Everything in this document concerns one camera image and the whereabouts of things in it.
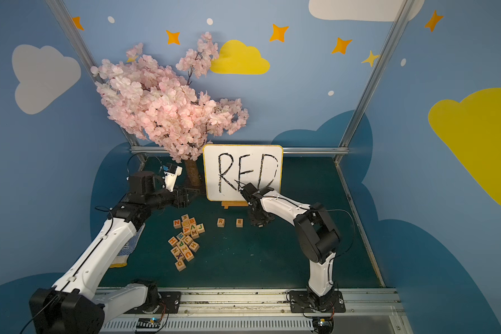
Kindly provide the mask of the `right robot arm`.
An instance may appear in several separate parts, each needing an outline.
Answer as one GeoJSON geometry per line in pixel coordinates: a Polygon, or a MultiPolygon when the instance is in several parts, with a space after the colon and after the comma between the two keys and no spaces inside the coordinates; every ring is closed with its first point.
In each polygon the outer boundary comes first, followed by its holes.
{"type": "Polygon", "coordinates": [[[332,220],[331,211],[321,203],[299,203],[270,186],[258,189],[247,183],[242,186],[240,194],[249,206],[248,215],[254,226],[264,227],[275,217],[280,217],[296,230],[300,248],[310,264],[307,292],[288,294],[289,301],[296,304],[296,312],[345,311],[343,297],[335,289],[332,272],[334,261],[347,251],[337,252],[342,236],[332,220]]]}

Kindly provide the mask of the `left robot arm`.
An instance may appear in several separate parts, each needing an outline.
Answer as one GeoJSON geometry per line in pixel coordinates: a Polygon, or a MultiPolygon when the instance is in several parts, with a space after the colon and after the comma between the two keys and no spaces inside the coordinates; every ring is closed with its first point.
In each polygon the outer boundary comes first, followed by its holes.
{"type": "Polygon", "coordinates": [[[182,168],[169,165],[162,172],[129,176],[129,191],[108,210],[90,246],[51,288],[33,293],[30,324],[36,333],[98,333],[107,322],[135,308],[146,314],[166,311],[152,281],[138,280],[108,295],[95,295],[118,253],[154,211],[190,204],[192,189],[175,184],[182,168]]]}

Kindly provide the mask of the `wooden block letter N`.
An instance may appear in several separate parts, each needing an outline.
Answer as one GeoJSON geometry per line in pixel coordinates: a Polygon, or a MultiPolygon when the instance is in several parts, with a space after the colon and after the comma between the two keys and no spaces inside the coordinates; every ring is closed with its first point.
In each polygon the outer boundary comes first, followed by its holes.
{"type": "Polygon", "coordinates": [[[179,229],[179,228],[181,228],[181,227],[182,227],[182,222],[181,222],[179,219],[174,220],[174,221],[173,221],[173,227],[174,227],[175,229],[179,229]]]}

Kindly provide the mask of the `whiteboard with RED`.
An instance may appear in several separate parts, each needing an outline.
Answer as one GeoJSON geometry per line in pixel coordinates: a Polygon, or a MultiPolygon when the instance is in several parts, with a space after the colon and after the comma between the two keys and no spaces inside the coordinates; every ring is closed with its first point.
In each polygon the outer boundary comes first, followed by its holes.
{"type": "Polygon", "coordinates": [[[203,148],[206,194],[212,202],[242,202],[243,186],[279,191],[284,150],[273,145],[215,145],[203,148]]]}

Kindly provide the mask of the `wooden block letter X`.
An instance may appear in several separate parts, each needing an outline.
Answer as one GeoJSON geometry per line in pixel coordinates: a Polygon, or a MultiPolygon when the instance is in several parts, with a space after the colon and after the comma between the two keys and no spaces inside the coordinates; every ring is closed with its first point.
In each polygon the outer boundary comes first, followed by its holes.
{"type": "Polygon", "coordinates": [[[177,261],[184,261],[185,260],[184,255],[180,251],[174,252],[173,255],[175,256],[175,259],[177,261]]]}

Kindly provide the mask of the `wooden block letter D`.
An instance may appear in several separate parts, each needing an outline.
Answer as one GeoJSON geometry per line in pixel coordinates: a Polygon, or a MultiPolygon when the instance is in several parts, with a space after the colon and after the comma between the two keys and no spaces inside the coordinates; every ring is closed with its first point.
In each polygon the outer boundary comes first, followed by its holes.
{"type": "Polygon", "coordinates": [[[176,261],[175,266],[178,271],[183,271],[186,268],[186,265],[183,260],[176,261]]]}

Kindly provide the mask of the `pink cherry blossom tree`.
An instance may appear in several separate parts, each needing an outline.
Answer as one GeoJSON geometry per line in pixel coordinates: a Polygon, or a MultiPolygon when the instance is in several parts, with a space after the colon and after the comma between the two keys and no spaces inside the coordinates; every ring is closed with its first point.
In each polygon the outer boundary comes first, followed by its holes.
{"type": "Polygon", "coordinates": [[[144,54],[141,43],[127,56],[128,63],[104,59],[90,69],[101,79],[97,92],[109,119],[136,138],[163,147],[175,162],[183,162],[191,186],[198,188],[202,182],[196,161],[208,138],[237,132],[249,117],[241,100],[215,101],[191,87],[191,80],[205,76],[218,59],[218,45],[211,33],[204,33],[175,68],[144,54]]]}

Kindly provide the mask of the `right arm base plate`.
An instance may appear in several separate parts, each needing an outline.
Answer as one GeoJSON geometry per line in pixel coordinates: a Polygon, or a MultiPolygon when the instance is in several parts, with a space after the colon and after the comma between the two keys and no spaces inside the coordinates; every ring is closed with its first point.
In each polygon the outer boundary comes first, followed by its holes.
{"type": "Polygon", "coordinates": [[[331,289],[324,296],[314,292],[291,290],[287,292],[292,313],[345,313],[346,306],[342,293],[331,289]]]}

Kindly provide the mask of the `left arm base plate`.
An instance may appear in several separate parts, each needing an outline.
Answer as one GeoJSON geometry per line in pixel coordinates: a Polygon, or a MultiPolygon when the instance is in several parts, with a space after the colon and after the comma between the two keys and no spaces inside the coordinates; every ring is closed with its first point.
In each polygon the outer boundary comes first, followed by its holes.
{"type": "Polygon", "coordinates": [[[178,314],[181,298],[181,292],[157,292],[151,306],[148,307],[148,312],[152,314],[178,314]]]}

